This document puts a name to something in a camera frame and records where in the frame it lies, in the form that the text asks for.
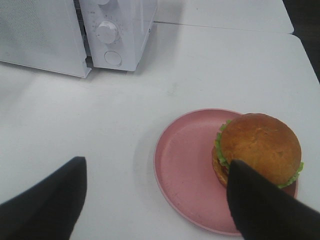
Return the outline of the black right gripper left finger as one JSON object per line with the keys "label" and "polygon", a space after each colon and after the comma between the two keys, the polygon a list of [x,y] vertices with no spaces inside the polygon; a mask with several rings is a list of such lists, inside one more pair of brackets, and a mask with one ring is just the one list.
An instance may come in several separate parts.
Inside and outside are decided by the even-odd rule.
{"label": "black right gripper left finger", "polygon": [[68,240],[87,195],[87,162],[77,156],[0,205],[2,240]]}

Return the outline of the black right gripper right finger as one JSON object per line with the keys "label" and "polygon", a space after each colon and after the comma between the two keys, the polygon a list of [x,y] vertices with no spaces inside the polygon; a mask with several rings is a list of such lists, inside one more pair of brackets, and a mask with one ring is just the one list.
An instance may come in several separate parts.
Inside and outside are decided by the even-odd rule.
{"label": "black right gripper right finger", "polygon": [[245,240],[318,240],[320,213],[268,181],[244,161],[232,160],[227,203]]}

